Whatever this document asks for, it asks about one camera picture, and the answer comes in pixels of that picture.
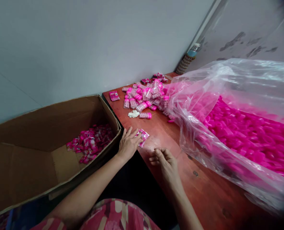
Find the white tissue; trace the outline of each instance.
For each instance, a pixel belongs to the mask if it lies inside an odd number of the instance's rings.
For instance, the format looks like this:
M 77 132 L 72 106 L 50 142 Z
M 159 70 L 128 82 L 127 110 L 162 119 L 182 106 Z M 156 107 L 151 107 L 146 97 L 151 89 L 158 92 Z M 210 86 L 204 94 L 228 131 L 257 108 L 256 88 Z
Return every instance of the white tissue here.
M 128 113 L 128 116 L 130 118 L 135 118 L 135 117 L 139 116 L 139 114 L 140 113 L 137 110 L 133 110 L 131 113 Z

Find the forearm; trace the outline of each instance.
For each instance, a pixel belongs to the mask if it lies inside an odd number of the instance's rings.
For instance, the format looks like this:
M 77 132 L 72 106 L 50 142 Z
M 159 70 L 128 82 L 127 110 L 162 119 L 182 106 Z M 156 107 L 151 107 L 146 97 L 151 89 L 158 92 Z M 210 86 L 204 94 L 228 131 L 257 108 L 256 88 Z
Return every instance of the forearm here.
M 195 211 L 181 187 L 172 192 L 172 204 L 174 206 L 178 224 L 181 230 L 203 230 Z
M 68 229 L 75 227 L 84 219 L 105 187 L 125 163 L 126 161 L 116 154 L 65 197 L 46 219 L 56 217 L 61 219 Z

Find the white wall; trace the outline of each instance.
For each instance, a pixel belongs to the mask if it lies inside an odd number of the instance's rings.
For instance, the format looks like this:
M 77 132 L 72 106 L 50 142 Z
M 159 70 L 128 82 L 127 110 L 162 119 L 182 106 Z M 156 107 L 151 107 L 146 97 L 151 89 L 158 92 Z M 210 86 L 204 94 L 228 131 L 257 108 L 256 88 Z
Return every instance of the white wall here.
M 172 72 L 212 2 L 0 0 L 0 122 Z
M 284 62 L 284 1 L 221 3 L 198 40 L 202 47 L 186 72 L 234 57 Z

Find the open cardboard box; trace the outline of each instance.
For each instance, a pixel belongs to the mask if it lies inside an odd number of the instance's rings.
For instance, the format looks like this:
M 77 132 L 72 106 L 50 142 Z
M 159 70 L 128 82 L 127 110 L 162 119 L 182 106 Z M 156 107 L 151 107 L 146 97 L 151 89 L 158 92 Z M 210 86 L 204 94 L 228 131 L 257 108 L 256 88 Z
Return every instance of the open cardboard box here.
M 99 95 L 53 104 L 0 124 L 0 214 L 92 168 L 94 160 L 80 164 L 82 153 L 68 152 L 65 144 L 91 125 L 106 123 L 116 136 L 98 158 L 121 133 L 119 122 Z

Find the reddish wooden tabletop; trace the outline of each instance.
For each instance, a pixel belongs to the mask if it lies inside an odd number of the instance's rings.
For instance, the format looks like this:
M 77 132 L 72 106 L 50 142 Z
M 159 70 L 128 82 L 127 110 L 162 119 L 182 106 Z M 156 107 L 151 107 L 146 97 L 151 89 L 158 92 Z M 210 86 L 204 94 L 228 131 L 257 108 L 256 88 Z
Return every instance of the reddish wooden tabletop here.
M 176 73 L 166 75 L 172 78 L 178 76 Z M 264 213 L 245 197 L 245 191 L 240 187 L 182 152 L 179 147 L 180 128 L 175 123 L 168 123 L 169 119 L 162 111 L 151 111 L 149 108 L 143 110 L 152 114 L 150 120 L 129 118 L 131 109 L 123 108 L 125 93 L 122 87 L 110 91 L 117 91 L 120 100 L 112 102 L 109 92 L 103 94 L 124 128 L 142 128 L 150 135 L 144 147 L 138 147 L 138 151 L 165 193 L 160 168 L 149 163 L 149 152 L 156 147 L 166 147 L 173 153 L 178 161 L 185 192 L 204 229 L 239 229 L 248 218 Z

